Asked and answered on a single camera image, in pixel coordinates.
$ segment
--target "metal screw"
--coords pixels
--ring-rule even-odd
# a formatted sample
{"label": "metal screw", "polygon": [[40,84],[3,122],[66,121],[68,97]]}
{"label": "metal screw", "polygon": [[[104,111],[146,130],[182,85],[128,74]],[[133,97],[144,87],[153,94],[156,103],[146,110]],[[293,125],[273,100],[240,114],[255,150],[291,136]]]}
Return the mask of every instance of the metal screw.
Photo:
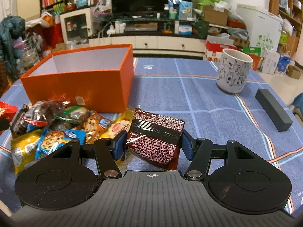
{"label": "metal screw", "polygon": [[202,173],[200,171],[191,170],[187,173],[187,175],[191,178],[198,178],[202,176]]}
{"label": "metal screw", "polygon": [[118,175],[119,175],[119,173],[115,170],[108,170],[104,173],[104,176],[108,177],[108,178],[116,177]]}

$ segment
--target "yellow snack package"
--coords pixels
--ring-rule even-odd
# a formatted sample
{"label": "yellow snack package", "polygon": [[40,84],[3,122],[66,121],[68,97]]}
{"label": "yellow snack package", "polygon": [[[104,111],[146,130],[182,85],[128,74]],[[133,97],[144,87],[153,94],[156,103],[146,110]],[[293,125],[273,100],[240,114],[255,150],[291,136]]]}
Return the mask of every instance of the yellow snack package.
{"label": "yellow snack package", "polygon": [[120,131],[129,131],[131,127],[131,122],[134,117],[134,108],[128,107],[123,113],[121,113],[118,118],[111,124],[111,126],[105,131],[100,137],[101,138],[114,138],[119,134]]}
{"label": "yellow snack package", "polygon": [[42,130],[35,130],[11,141],[15,174],[34,164],[37,145],[41,135]]}

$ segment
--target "blue tablecloth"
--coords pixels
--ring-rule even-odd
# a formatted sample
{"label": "blue tablecloth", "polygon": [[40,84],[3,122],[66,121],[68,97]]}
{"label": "blue tablecloth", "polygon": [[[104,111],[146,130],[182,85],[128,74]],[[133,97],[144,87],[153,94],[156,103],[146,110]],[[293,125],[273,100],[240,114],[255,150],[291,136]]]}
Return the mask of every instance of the blue tablecloth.
{"label": "blue tablecloth", "polygon": [[[185,129],[193,137],[204,137],[216,144],[237,140],[250,150],[282,170],[292,182],[292,194],[286,210],[292,213],[303,201],[303,129],[272,88],[253,70],[240,94],[230,95],[216,86],[218,63],[173,58],[138,58],[135,66],[129,104],[141,105],[145,111],[176,117],[185,121]],[[286,132],[278,132],[269,116],[255,99],[259,88],[269,89],[293,120]],[[1,101],[22,107],[28,97],[20,82],[16,82]],[[117,114],[106,114],[114,119]],[[0,136],[0,200],[17,211],[20,203],[14,192],[14,168],[10,154],[10,133]],[[95,171],[94,160],[87,166]],[[128,153],[125,170],[159,170]],[[183,173],[189,161],[181,151],[178,169]],[[223,165],[213,160],[210,173]]]}

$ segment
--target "cookie image on package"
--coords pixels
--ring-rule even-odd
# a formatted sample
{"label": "cookie image on package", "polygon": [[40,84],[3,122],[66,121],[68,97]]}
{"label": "cookie image on package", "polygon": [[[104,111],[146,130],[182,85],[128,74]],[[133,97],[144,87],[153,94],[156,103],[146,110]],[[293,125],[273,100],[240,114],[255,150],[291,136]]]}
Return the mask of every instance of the cookie image on package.
{"label": "cookie image on package", "polygon": [[85,132],[92,132],[95,131],[97,128],[96,121],[93,118],[88,118],[84,123],[83,123],[83,130]]}
{"label": "cookie image on package", "polygon": [[50,150],[55,142],[59,144],[62,143],[63,138],[64,133],[62,131],[50,131],[45,135],[40,147],[45,150]]}

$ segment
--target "open orange shoebox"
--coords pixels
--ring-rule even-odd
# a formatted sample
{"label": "open orange shoebox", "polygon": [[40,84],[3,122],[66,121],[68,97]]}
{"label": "open orange shoebox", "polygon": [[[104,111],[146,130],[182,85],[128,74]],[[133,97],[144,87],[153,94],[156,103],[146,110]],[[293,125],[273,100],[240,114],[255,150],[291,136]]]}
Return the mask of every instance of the open orange shoebox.
{"label": "open orange shoebox", "polygon": [[131,44],[105,45],[49,54],[21,82],[32,104],[65,98],[101,113],[121,113],[134,77]]}

